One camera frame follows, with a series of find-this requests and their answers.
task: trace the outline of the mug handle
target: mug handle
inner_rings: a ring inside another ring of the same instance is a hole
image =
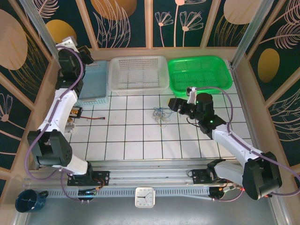
[[[41,193],[38,194],[40,197],[47,197],[49,195],[48,191],[42,191]]]

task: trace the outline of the white plastic basket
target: white plastic basket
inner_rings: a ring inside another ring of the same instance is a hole
[[[108,86],[117,95],[160,94],[169,87],[163,56],[118,57],[110,62]]]

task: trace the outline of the white tile floor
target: white tile floor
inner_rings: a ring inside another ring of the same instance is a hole
[[[235,84],[227,91],[234,107],[232,129],[252,144]],[[75,119],[75,132],[66,139],[76,156],[89,161],[233,157],[199,128],[188,124],[184,115],[171,114],[166,127],[161,128],[152,118],[153,108],[167,107],[173,97],[171,90],[148,96],[112,93],[108,104],[83,108],[83,116],[105,120]],[[228,121],[231,110],[226,97],[215,94],[213,100],[216,114]]]

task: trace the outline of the red wire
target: red wire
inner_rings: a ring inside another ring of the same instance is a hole
[[[89,120],[105,120],[105,117],[91,118],[91,117],[81,116],[80,118],[89,119]]]

